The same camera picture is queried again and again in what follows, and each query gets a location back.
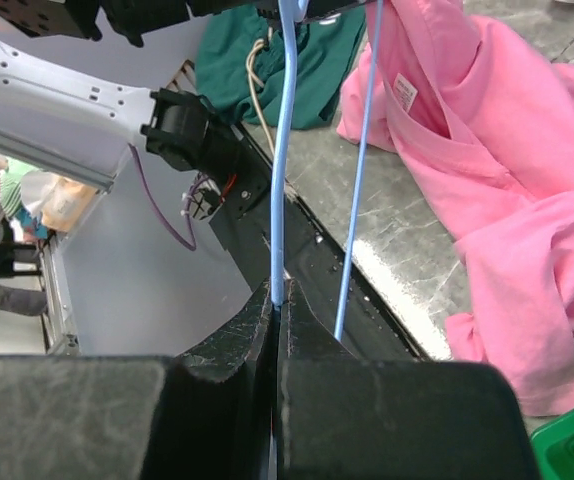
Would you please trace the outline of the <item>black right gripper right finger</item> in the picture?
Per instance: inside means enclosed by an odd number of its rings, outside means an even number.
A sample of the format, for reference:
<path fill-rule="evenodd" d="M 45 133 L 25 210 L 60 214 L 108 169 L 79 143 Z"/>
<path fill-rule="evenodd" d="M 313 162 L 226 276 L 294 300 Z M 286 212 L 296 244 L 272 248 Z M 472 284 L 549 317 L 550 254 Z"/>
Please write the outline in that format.
<path fill-rule="evenodd" d="M 536 479 L 516 397 L 478 363 L 360 360 L 285 288 L 275 435 L 282 479 Z"/>

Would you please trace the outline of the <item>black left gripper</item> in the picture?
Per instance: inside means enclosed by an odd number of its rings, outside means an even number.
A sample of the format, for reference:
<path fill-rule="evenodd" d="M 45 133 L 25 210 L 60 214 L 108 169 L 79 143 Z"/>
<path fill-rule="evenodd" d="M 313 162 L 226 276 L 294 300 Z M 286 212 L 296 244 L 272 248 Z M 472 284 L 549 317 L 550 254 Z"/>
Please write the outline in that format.
<path fill-rule="evenodd" d="M 187 22 L 191 11 L 185 1 L 0 1 L 0 32 L 13 29 L 30 38 L 68 36 L 98 42 L 97 25 L 106 15 L 114 32 L 141 48 L 143 35 Z"/>

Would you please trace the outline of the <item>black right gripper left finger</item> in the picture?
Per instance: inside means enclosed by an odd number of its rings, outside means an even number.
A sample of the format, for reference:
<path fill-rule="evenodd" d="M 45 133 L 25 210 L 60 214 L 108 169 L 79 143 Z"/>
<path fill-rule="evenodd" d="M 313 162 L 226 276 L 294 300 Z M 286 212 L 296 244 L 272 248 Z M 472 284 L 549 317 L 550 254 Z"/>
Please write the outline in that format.
<path fill-rule="evenodd" d="M 265 479 L 271 302 L 176 357 L 0 355 L 0 479 Z"/>

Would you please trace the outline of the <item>light blue wire hanger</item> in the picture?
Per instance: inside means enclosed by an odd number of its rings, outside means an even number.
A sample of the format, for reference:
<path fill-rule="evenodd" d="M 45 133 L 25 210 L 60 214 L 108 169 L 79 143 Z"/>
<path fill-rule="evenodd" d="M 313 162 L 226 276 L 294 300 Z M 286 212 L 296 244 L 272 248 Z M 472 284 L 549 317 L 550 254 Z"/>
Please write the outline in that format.
<path fill-rule="evenodd" d="M 282 98 L 279 121 L 276 132 L 275 153 L 272 162 L 272 178 L 270 192 L 270 294 L 274 313 L 279 314 L 285 303 L 285 219 L 284 200 L 286 184 L 287 153 L 291 132 L 293 105 L 297 86 L 297 46 L 295 26 L 302 23 L 308 15 L 307 1 L 280 0 L 278 11 L 283 30 L 285 53 L 285 76 L 283 80 Z M 353 265 L 353 248 L 358 225 L 358 214 L 362 192 L 362 182 L 365 168 L 365 156 L 371 120 L 377 60 L 372 59 L 369 69 L 368 87 L 364 105 L 359 152 L 352 197 L 350 223 L 343 262 L 343 272 L 338 296 L 337 311 L 333 336 L 341 341 L 344 332 L 347 300 Z"/>

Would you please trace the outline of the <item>pink t shirt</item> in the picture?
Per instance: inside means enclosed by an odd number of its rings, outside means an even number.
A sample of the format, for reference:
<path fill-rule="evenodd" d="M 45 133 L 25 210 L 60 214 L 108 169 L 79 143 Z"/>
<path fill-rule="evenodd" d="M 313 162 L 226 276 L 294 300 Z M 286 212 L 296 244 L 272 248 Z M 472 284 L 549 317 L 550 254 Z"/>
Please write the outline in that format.
<path fill-rule="evenodd" d="M 397 153 L 466 268 L 453 355 L 498 368 L 529 416 L 574 408 L 574 64 L 459 1 L 366 8 L 338 133 Z"/>

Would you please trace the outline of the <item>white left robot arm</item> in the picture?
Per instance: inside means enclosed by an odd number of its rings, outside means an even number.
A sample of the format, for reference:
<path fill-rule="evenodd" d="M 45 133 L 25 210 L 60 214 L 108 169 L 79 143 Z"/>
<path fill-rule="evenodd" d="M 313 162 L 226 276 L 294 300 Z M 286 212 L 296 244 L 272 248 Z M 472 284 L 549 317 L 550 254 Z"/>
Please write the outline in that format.
<path fill-rule="evenodd" d="M 0 32 L 98 42 L 108 25 L 136 48 L 145 35 L 195 24 L 203 1 L 0 1 Z M 112 83 L 32 56 L 0 40 L 0 104 L 29 108 L 94 127 L 160 156 L 177 171 L 196 170 L 215 185 L 212 208 L 234 218 L 268 194 L 263 161 L 207 100 L 189 92 Z"/>

